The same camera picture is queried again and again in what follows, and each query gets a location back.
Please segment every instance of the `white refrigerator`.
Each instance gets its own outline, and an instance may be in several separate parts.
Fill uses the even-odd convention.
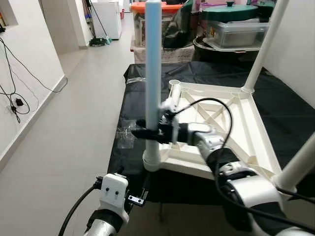
[[[111,39],[119,39],[122,34],[120,12],[123,9],[123,2],[123,0],[92,0],[95,11],[99,16],[107,35]],[[91,9],[96,37],[105,38],[104,30],[101,27],[93,7],[91,7]]]

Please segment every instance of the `mop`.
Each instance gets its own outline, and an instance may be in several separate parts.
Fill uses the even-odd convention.
[[[104,33],[105,33],[105,36],[106,36],[106,38],[96,38],[94,23],[92,22],[93,31],[94,31],[94,37],[90,40],[90,46],[104,46],[105,44],[108,44],[108,45],[109,45],[109,44],[111,43],[112,39],[111,39],[111,38],[108,36],[108,34],[106,33],[106,30],[105,30],[105,28],[104,28],[104,26],[103,26],[103,24],[102,24],[102,22],[101,22],[101,20],[100,20],[100,18],[99,18],[99,16],[98,16],[98,14],[97,14],[97,11],[95,10],[95,7],[94,7],[92,1],[91,1],[91,0],[87,0],[87,2],[88,2],[89,5],[90,5],[89,7],[91,7],[91,6],[93,7],[93,10],[94,10],[94,12],[95,12],[95,15],[97,16],[98,21],[99,21],[99,23],[100,23],[100,25],[101,25],[101,27],[102,27]]]

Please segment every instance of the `table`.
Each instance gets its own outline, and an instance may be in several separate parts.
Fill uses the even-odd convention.
[[[251,69],[250,63],[207,63],[191,61],[162,65],[161,98],[168,97],[168,81],[177,79],[188,83],[241,87]],[[145,65],[130,65],[124,74],[126,90],[118,121],[118,131],[126,121],[145,117]],[[315,110],[282,81],[261,72],[253,94],[259,113],[270,137],[274,151],[283,168],[315,131]],[[129,178],[132,193],[141,191],[146,171],[142,165],[145,141],[134,139],[128,148],[121,148],[120,138],[114,140],[108,172],[123,169]],[[312,170],[297,186],[298,192],[315,196],[311,186],[315,180]],[[148,200],[161,203],[221,204],[212,180],[159,170],[151,174]]]

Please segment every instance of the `white wall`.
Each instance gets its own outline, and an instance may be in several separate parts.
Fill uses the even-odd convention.
[[[7,46],[19,58],[34,75],[36,75],[47,87],[53,88],[63,78],[57,53],[55,51],[50,34],[46,27],[38,0],[8,0],[15,14],[18,25],[8,27],[0,37]],[[35,81],[17,62],[11,57],[11,66],[18,76],[34,91],[42,103],[50,92]],[[17,92],[24,96],[31,109],[36,107],[36,99],[17,79]],[[8,74],[8,66],[4,53],[0,50],[0,83],[7,92],[12,90],[12,82]],[[9,105],[4,95],[0,95],[0,160],[7,148],[17,138],[24,126],[29,122],[34,112],[20,115],[21,123],[18,124],[6,106]]]
[[[314,0],[291,0],[264,67],[315,108],[314,22]]]
[[[77,35],[66,0],[41,0],[46,24],[58,54],[79,50]]]
[[[85,20],[82,0],[67,0],[78,45],[88,46],[92,38],[91,31]]]

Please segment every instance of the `electrical wire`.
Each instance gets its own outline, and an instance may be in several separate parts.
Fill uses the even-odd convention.
[[[315,200],[310,199],[310,198],[308,198],[308,197],[305,197],[305,196],[303,196],[303,195],[301,195],[301,194],[293,193],[293,192],[291,192],[291,191],[288,191],[288,190],[285,190],[285,189],[279,188],[279,187],[277,187],[277,190],[278,190],[279,192],[284,193],[284,194],[291,195],[291,196],[296,197],[296,198],[298,198],[298,199],[301,199],[301,200],[304,200],[304,201],[306,201],[306,202],[315,204]]]
[[[12,73],[16,76],[16,78],[18,78],[23,84],[24,86],[33,94],[33,96],[36,98],[36,108],[34,110],[31,110],[31,112],[35,112],[37,111],[38,109],[38,106],[39,106],[39,99],[38,97],[35,95],[35,93],[29,88],[29,86],[23,81],[20,79],[20,77],[12,70]]]
[[[75,212],[75,210],[78,208],[78,206],[80,205],[80,203],[94,190],[94,189],[101,189],[102,187],[102,180],[103,177],[96,177],[96,181],[93,184],[93,186],[91,188],[89,188],[77,201],[76,203],[73,205],[73,207],[71,208],[71,210],[69,211],[67,217],[64,219],[63,221],[63,225],[60,228],[59,234],[58,236],[63,236],[65,229],[67,227],[67,224],[70,221],[71,216],[73,215],[73,213]]]
[[[7,45],[5,44],[4,40],[0,37],[0,42],[3,44],[5,52],[6,49],[11,53],[11,55],[27,70],[27,72],[34,78],[36,79],[44,88],[46,88],[47,90],[54,92],[54,93],[58,93],[61,92],[63,90],[63,88],[68,84],[68,78],[66,77],[66,81],[65,84],[58,90],[58,91],[54,91],[50,88],[48,88],[47,86],[45,86],[36,76],[33,75],[33,73],[31,73],[31,71],[12,53],[12,51],[7,47]]]
[[[1,90],[3,91],[3,93],[0,92],[0,94],[5,95],[5,96],[7,97],[7,99],[9,100],[9,103],[10,103],[11,111],[12,111],[13,114],[15,115],[15,117],[16,117],[18,123],[20,123],[20,122],[21,122],[21,119],[20,119],[20,117],[18,116],[18,114],[21,114],[21,115],[28,114],[28,113],[30,112],[30,106],[29,106],[28,102],[26,101],[26,99],[25,99],[22,95],[20,95],[20,94],[18,94],[18,93],[16,92],[16,86],[15,86],[15,82],[14,82],[14,79],[13,79],[13,76],[12,76],[12,68],[11,68],[11,64],[10,64],[10,61],[9,61],[9,58],[8,58],[8,55],[7,55],[7,50],[6,50],[7,48],[6,48],[5,43],[4,43],[4,41],[2,40],[2,38],[0,38],[0,39],[1,39],[0,41],[3,43],[4,54],[5,54],[6,61],[7,61],[7,63],[8,63],[9,72],[10,72],[10,78],[11,78],[12,84],[13,84],[13,92],[11,92],[11,93],[7,93],[7,92],[4,90],[4,88],[2,87],[2,85],[0,85],[0,88],[1,88]],[[22,98],[22,99],[24,100],[24,104],[25,104],[25,105],[27,106],[27,108],[28,108],[28,111],[27,111],[27,112],[19,112],[19,111],[17,110],[16,106],[14,105],[13,99],[12,99],[12,96],[13,96],[13,95],[17,95],[17,96],[19,96],[20,98]]]
[[[63,236],[65,229],[67,227],[67,224],[69,223],[69,220],[71,218],[71,216],[73,215],[73,213],[75,212],[75,210],[78,208],[78,206],[80,205],[80,203],[86,198],[87,195],[89,195],[93,190],[95,189],[95,186],[93,185],[91,188],[89,188],[78,200],[77,202],[73,205],[73,207],[71,208],[71,210],[69,211],[67,217],[64,219],[63,225],[60,228],[59,234],[58,236]]]
[[[225,105],[222,101],[216,99],[216,98],[202,98],[202,99],[199,99],[199,100],[196,100],[192,103],[190,103],[188,106],[184,107],[183,109],[179,110],[178,112],[176,112],[175,114],[179,114],[180,112],[186,110],[187,108],[191,107],[192,105],[198,103],[198,102],[201,102],[201,101],[216,101],[216,102],[219,102],[220,104],[222,104],[228,111],[229,113],[229,116],[230,116],[230,127],[229,127],[229,131],[226,135],[226,138],[221,146],[221,150],[223,150],[223,148],[225,147],[225,144],[228,140],[228,138],[230,137],[230,134],[231,134],[231,131],[232,131],[232,126],[233,126],[233,117],[232,117],[232,113],[230,111],[230,109],[228,108],[227,105]],[[272,214],[269,214],[269,213],[265,213],[263,211],[260,211],[260,210],[256,210],[256,209],[253,209],[253,208],[249,208],[249,207],[246,207],[242,204],[239,204],[233,200],[231,200],[230,198],[228,198],[222,191],[221,191],[221,188],[220,188],[220,185],[219,185],[219,174],[220,174],[220,171],[219,171],[219,163],[217,162],[216,164],[216,169],[215,169],[215,186],[216,186],[216,189],[218,191],[218,193],[220,194],[220,196],[227,202],[235,205],[236,207],[238,208],[241,208],[243,209],[244,211],[248,212],[248,213],[251,213],[251,214],[255,214],[255,215],[259,215],[261,217],[264,217],[264,218],[267,218],[267,219],[270,219],[270,220],[273,220],[273,221],[278,221],[278,222],[282,222],[282,223],[285,223],[285,224],[288,224],[288,225],[292,225],[292,226],[296,226],[300,229],[303,229],[307,232],[310,232],[312,234],[315,234],[315,229],[312,229],[311,227],[303,224],[303,223],[300,223],[300,222],[296,222],[296,221],[293,221],[293,220],[289,220],[289,219],[285,219],[285,218],[282,218],[282,217],[277,217],[275,215],[272,215]]]

